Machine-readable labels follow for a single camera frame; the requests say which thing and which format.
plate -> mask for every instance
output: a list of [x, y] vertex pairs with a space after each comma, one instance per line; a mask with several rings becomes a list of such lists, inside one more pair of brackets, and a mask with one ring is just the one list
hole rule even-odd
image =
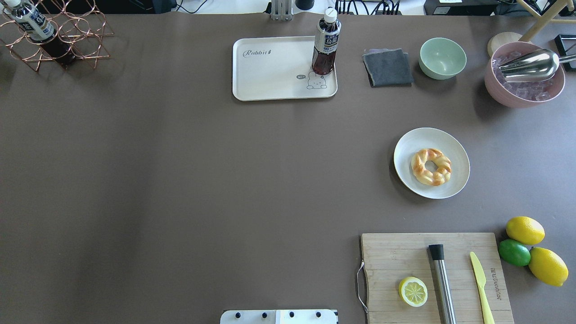
[[[436, 148], [452, 162], [450, 181], [435, 187], [420, 183], [412, 174], [412, 156], [421, 149]], [[394, 166], [400, 180], [415, 193], [431, 199], [452, 197], [464, 188], [470, 177], [470, 160], [466, 151], [445, 131], [423, 127], [407, 132], [396, 144]]]
[[314, 36], [243, 38], [232, 48], [232, 93], [241, 101], [328, 98], [336, 69], [312, 71]]

twisted bread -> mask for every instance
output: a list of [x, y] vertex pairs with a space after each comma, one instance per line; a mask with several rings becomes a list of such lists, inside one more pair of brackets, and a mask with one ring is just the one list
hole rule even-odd
[[[436, 171], [426, 169], [426, 162], [436, 164]], [[421, 149], [412, 157], [412, 173], [423, 184], [439, 186], [450, 180], [452, 174], [452, 162], [439, 149]]]

white bottle cap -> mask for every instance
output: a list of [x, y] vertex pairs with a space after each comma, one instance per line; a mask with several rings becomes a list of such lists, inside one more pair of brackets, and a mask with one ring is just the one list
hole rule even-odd
[[22, 2], [22, 0], [4, 0], [4, 2], [6, 2], [8, 7], [14, 8], [17, 7]]
[[328, 8], [324, 12], [324, 20], [329, 24], [332, 24], [333, 22], [335, 22], [337, 16], [338, 16], [338, 12], [334, 8]]

cloth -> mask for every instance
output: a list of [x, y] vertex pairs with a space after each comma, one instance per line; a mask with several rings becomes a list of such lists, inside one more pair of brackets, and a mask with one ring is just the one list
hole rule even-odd
[[369, 50], [362, 56], [362, 59], [371, 86], [411, 84], [414, 82], [408, 64], [408, 53], [402, 52], [401, 48]]

copper wire rack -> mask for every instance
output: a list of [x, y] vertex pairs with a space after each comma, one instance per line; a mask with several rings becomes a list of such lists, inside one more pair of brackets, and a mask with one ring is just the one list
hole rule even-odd
[[[70, 44], [69, 51], [77, 57], [77, 61], [83, 61], [95, 69], [100, 59], [110, 58], [103, 40], [105, 37], [113, 36], [114, 31], [94, 0], [40, 0], [36, 7], [39, 9], [42, 7], [44, 12], [49, 12], [46, 7], [47, 2], [51, 2], [60, 12], [46, 14], [46, 18], [58, 30], [58, 37]], [[72, 2], [75, 5], [83, 2], [81, 5], [86, 7], [86, 12], [82, 14], [68, 12], [67, 8]], [[40, 70], [42, 63], [56, 63], [54, 59], [57, 58], [50, 57], [38, 44], [33, 43], [28, 34], [22, 31], [15, 21], [5, 13], [0, 16], [3, 17], [0, 18], [0, 42], [8, 48], [13, 58], [21, 60], [36, 72]]]

